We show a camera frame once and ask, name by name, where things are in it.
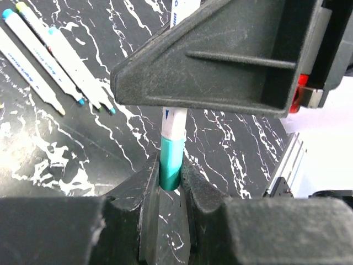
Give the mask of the dark green marker pen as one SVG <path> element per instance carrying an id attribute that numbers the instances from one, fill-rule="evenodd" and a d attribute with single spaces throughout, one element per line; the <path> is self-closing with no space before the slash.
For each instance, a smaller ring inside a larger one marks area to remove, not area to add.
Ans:
<path id="1" fill-rule="evenodd" d="M 61 31 L 52 26 L 48 32 L 52 45 L 51 51 L 72 81 L 97 109 L 105 105 L 107 110 L 114 115 L 116 111 L 108 96 Z"/>

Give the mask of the teal pen cap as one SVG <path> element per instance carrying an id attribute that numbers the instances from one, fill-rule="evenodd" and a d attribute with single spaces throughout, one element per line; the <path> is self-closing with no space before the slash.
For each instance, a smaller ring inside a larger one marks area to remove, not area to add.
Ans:
<path id="1" fill-rule="evenodd" d="M 173 191 L 180 184 L 184 145 L 184 139 L 172 141 L 161 138 L 159 185 L 163 190 Z"/>

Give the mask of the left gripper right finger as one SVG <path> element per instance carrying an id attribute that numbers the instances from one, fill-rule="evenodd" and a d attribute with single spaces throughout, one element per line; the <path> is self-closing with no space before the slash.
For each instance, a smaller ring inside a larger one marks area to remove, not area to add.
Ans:
<path id="1" fill-rule="evenodd" d="M 352 208 L 334 197 L 230 197 L 184 160 L 190 264 L 351 264 Z"/>

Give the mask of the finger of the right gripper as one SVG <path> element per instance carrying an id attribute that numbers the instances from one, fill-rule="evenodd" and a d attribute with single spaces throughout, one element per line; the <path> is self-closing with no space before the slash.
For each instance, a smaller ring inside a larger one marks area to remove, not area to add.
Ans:
<path id="1" fill-rule="evenodd" d="M 110 74 L 124 105 L 288 114 L 321 1 L 207 1 Z"/>

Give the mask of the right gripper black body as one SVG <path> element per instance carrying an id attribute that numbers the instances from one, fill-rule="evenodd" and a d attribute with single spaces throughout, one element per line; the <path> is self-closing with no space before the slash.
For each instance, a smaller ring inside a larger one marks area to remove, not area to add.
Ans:
<path id="1" fill-rule="evenodd" d="M 323 1 L 289 109 L 322 108 L 329 93 L 352 73 L 352 1 Z"/>

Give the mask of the light blue marker pen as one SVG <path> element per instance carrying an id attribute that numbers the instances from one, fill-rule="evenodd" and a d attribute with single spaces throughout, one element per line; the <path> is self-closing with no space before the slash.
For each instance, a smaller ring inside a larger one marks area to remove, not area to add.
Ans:
<path id="1" fill-rule="evenodd" d="M 66 75 L 65 71 L 38 40 L 22 18 L 10 8 L 3 11 L 2 18 L 58 86 L 66 94 L 71 95 L 79 105 L 84 105 L 83 96 L 76 90 L 76 85 Z"/>

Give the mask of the light green marker pen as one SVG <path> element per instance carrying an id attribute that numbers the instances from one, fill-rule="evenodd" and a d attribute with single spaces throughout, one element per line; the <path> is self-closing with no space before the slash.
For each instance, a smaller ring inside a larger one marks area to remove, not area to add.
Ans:
<path id="1" fill-rule="evenodd" d="M 54 38 L 24 2 L 18 2 L 15 7 L 75 85 L 99 111 L 102 111 L 103 107 L 95 91 L 95 83 L 91 75 L 79 67 L 77 56 L 69 50 L 68 45 Z"/>

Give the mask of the pink marker pen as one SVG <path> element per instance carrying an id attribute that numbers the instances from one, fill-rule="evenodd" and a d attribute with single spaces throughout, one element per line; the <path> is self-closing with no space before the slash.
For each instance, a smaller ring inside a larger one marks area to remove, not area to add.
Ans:
<path id="1" fill-rule="evenodd" d="M 61 115 L 66 114 L 55 92 L 3 29 L 1 29 L 1 53 L 45 103 L 51 104 Z"/>

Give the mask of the teal marker pen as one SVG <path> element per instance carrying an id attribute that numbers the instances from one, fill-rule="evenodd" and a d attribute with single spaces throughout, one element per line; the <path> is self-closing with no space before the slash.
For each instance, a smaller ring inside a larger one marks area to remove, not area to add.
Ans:
<path id="1" fill-rule="evenodd" d="M 172 1 L 170 27 L 178 25 L 201 6 L 200 0 Z M 177 141 L 184 139 L 187 118 L 186 108 L 164 107 L 161 138 Z"/>

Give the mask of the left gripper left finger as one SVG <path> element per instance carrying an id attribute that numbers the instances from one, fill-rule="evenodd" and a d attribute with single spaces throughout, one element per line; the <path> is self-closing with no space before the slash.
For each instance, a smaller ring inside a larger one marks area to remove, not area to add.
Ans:
<path id="1" fill-rule="evenodd" d="M 2 264 L 153 264 L 159 154 L 97 197 L 1 199 Z"/>

